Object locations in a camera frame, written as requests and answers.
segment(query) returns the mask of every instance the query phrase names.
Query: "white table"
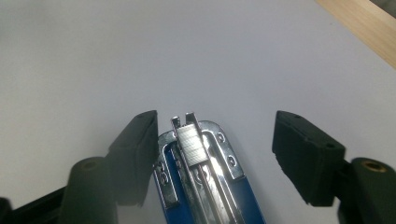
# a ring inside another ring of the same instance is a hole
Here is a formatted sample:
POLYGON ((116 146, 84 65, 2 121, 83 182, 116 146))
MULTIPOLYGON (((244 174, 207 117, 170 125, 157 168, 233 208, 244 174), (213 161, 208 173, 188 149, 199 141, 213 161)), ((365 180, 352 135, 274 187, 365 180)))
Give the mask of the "white table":
MULTIPOLYGON (((14 208, 150 109, 160 133, 189 111, 220 124, 268 223, 338 223, 338 202, 305 205, 277 164, 279 109, 348 161, 396 167, 396 72, 313 0, 1 1, 0 78, 0 195, 14 208)), ((153 181, 143 209, 119 211, 164 223, 153 181)))

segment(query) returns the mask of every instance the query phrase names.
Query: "silver metal part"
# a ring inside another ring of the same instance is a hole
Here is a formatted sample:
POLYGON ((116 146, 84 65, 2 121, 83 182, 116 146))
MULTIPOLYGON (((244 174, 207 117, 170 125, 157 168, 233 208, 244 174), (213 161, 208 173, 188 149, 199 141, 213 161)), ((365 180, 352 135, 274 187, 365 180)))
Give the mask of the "silver metal part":
POLYGON ((171 150, 195 223, 244 223, 230 191, 231 181, 245 175, 220 126, 186 115, 185 126, 172 119, 173 131, 160 136, 160 157, 155 177, 165 209, 177 205, 177 194, 169 175, 165 150, 171 150))

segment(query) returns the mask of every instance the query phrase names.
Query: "blue plastic body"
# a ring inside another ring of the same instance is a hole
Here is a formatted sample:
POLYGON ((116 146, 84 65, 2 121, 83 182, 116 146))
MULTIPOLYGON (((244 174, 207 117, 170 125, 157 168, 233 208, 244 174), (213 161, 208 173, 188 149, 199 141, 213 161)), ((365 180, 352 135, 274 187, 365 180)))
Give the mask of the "blue plastic body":
MULTIPOLYGON (((165 215, 167 223, 193 224, 194 221, 192 212, 178 175, 175 158, 169 148, 168 150, 165 150, 165 158, 168 163, 169 172, 172 181, 174 182, 175 190, 179 201, 178 205, 168 209, 165 209, 163 206, 163 213, 165 215)), ((229 187, 233 194, 235 203, 241 211, 245 223, 265 224, 264 217, 262 216, 260 207, 257 204, 256 198, 254 197, 253 191, 248 183, 248 179, 244 177, 242 179, 233 181, 229 183, 229 187)))

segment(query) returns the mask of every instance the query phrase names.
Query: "wooden surface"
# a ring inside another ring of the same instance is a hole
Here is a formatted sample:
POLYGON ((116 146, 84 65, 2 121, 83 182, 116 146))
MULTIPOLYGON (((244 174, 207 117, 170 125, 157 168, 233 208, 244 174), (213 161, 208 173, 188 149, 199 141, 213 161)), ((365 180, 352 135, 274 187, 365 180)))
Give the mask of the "wooden surface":
POLYGON ((396 19, 369 0, 317 0, 352 33, 396 68, 396 19))

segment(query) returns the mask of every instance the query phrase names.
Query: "white surface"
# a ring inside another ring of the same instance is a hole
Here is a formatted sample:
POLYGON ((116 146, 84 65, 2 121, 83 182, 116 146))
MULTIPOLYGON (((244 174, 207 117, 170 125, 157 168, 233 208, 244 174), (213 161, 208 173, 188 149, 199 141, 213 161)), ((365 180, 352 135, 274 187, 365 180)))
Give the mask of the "white surface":
MULTIPOLYGON (((396 72, 313 0, 1 1, 0 194, 19 207, 104 156, 141 112, 195 111, 232 141, 268 223, 337 223, 271 152, 276 111, 396 167, 396 72)), ((155 186, 134 223, 162 223, 155 186)))

